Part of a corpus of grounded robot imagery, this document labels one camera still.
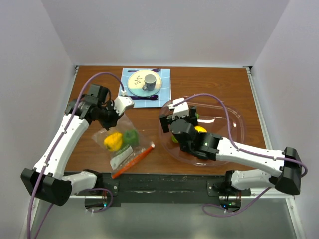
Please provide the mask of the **fake yellow pepper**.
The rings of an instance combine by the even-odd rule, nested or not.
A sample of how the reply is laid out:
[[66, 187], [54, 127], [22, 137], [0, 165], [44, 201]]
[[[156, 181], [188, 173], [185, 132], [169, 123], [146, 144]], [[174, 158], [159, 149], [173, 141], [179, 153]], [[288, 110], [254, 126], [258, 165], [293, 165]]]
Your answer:
[[104, 139], [103, 146], [110, 152], [115, 152], [121, 149], [123, 144], [123, 135], [116, 132]]

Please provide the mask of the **fake green grapes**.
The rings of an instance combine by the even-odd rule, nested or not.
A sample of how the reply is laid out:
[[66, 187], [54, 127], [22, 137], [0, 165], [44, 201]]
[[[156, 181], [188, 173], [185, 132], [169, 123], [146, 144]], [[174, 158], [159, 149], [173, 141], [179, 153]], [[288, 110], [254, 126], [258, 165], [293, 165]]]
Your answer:
[[132, 147], [130, 145], [125, 145], [125, 146], [121, 147], [121, 149], [119, 149], [118, 151], [116, 151], [114, 153], [114, 157], [122, 154], [123, 152], [125, 152], [127, 150], [132, 151], [133, 149], [132, 149]]

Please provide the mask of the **fake yellow lemon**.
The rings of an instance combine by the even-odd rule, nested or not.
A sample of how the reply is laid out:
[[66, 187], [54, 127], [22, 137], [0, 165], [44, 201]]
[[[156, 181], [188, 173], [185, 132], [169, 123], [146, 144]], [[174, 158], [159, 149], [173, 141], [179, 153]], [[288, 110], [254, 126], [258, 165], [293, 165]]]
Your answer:
[[196, 126], [195, 130], [199, 133], [207, 133], [207, 130], [201, 126]]

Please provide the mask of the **fake orange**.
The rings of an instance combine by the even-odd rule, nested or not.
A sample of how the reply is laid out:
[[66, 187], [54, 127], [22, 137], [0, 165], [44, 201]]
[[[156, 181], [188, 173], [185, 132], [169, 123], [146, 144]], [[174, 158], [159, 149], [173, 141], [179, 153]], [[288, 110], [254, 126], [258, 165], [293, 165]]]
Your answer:
[[178, 140], [174, 136], [172, 136], [171, 138], [174, 143], [178, 143]]

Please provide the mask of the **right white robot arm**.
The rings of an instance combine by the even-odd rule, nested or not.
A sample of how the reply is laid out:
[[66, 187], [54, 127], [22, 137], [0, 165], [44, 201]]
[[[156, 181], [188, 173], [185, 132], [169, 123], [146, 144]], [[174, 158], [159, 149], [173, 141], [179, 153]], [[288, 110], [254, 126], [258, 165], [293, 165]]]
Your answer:
[[163, 133], [175, 137], [181, 153], [205, 161], [227, 161], [249, 166], [248, 171], [227, 171], [218, 187], [226, 195], [250, 188], [275, 188], [288, 195], [301, 192], [302, 162], [296, 149], [269, 150], [236, 143], [226, 137], [198, 132], [196, 107], [162, 114]]

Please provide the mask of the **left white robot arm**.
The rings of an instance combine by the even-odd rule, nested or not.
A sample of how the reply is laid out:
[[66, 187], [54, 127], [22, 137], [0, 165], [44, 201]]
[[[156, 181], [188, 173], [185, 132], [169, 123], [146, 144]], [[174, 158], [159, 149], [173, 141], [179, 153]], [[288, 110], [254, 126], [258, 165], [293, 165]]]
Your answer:
[[52, 143], [32, 169], [24, 169], [21, 179], [32, 197], [54, 205], [64, 205], [71, 195], [87, 190], [103, 191], [102, 176], [93, 170], [64, 176], [66, 164], [83, 133], [93, 121], [102, 127], [115, 127], [120, 115], [114, 109], [108, 88], [92, 84], [80, 99], [67, 105], [61, 126]]

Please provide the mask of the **clear zip top bag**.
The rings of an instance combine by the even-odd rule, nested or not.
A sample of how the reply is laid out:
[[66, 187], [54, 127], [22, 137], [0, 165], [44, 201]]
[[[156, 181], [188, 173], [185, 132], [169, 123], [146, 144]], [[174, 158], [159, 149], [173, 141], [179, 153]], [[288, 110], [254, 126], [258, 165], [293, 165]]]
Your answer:
[[94, 133], [92, 139], [106, 151], [112, 179], [124, 174], [155, 148], [155, 144], [143, 136], [126, 115], [118, 120], [115, 127]]

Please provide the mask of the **fake green broccoli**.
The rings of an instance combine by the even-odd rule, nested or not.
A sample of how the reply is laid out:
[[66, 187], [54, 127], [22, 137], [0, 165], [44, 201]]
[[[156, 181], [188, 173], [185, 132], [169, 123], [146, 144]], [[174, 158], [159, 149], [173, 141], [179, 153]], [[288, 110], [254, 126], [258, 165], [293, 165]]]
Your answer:
[[131, 147], [136, 147], [139, 145], [139, 134], [136, 130], [127, 130], [123, 134], [123, 143], [125, 145], [130, 145]]

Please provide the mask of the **clear pink plastic bowl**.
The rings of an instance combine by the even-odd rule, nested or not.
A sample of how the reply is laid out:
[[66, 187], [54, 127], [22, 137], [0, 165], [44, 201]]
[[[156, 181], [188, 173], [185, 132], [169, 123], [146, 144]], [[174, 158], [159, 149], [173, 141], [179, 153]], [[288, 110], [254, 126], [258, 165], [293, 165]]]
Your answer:
[[[207, 100], [193, 98], [187, 102], [188, 106], [197, 106], [199, 113], [198, 125], [205, 128], [208, 133], [215, 133], [222, 137], [229, 138], [228, 123], [224, 108], [219, 102], [208, 103]], [[230, 120], [230, 132], [234, 142], [244, 144], [246, 140], [246, 124], [242, 114], [234, 107], [227, 106]], [[164, 149], [180, 162], [199, 167], [217, 167], [227, 164], [226, 161], [201, 160], [190, 154], [182, 152], [177, 143], [172, 141], [172, 134], [163, 133], [159, 124], [159, 140]]]

